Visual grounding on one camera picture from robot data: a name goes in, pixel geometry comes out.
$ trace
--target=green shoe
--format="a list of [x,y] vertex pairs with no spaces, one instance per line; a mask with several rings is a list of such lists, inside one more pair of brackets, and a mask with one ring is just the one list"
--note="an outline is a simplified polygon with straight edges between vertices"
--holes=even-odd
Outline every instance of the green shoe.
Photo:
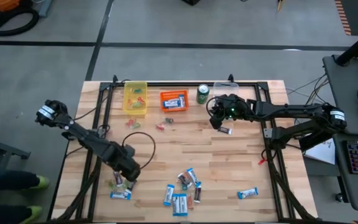
[[28,208],[31,209],[31,216],[29,218],[26,218],[23,222],[20,222],[20,224],[32,223],[36,218],[38,218],[41,215],[42,207],[29,206]]
[[37,175],[38,179],[40,180],[40,183],[35,186],[31,187],[30,189],[44,189],[49,186],[49,179],[46,177],[42,177],[41,175]]

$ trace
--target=yellow basket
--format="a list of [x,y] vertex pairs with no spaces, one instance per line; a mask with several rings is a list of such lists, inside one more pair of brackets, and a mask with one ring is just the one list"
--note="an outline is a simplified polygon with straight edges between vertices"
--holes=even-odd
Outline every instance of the yellow basket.
[[147,112],[147,82],[125,82],[122,110],[137,115]]

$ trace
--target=black hose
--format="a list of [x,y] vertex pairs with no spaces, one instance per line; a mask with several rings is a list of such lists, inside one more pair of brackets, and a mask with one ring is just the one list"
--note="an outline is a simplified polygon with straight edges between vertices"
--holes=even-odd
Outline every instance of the black hose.
[[12,19],[13,17],[16,17],[21,14],[25,14],[25,13],[32,14],[32,19],[26,25],[16,28],[16,29],[12,29],[12,30],[0,31],[0,37],[6,37],[6,36],[24,33],[26,31],[30,30],[31,28],[33,28],[38,23],[38,21],[40,19],[38,12],[36,10],[32,9],[31,7],[20,7],[19,6],[11,11],[0,12],[0,13],[1,13],[0,27],[3,24],[5,24],[7,21]]

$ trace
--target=white paper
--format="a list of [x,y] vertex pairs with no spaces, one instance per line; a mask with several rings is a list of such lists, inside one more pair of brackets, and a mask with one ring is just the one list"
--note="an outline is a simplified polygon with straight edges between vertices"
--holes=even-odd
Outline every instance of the white paper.
[[333,139],[328,139],[307,150],[305,156],[335,165],[335,144]]

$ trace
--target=concrete floor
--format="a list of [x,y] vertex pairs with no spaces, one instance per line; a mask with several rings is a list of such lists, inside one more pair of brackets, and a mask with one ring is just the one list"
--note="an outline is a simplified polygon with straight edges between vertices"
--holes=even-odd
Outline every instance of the concrete floor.
[[[96,42],[109,0],[54,1],[47,19],[25,34],[0,40],[38,42]],[[244,44],[350,46],[358,37],[342,29],[332,0],[287,0],[276,12],[276,0],[201,0],[190,7],[179,0],[115,0],[103,42],[170,44]],[[23,23],[26,15],[6,27]],[[42,205],[52,202],[67,141],[57,129],[34,123],[46,99],[67,104],[75,114],[82,83],[94,47],[0,46],[0,141],[31,151],[28,161],[13,159],[11,169],[46,175],[51,186],[43,192],[6,192],[0,203]],[[339,54],[323,50],[288,51],[228,49],[163,49],[101,47],[92,80],[216,80],[234,74],[237,80],[281,79],[296,88],[320,77],[322,57]],[[299,90],[309,95],[313,86]],[[331,90],[320,94],[333,103]],[[290,102],[307,97],[292,93]],[[310,177],[319,217],[350,222],[358,212],[337,203],[335,178]],[[44,212],[41,220],[47,218]]]

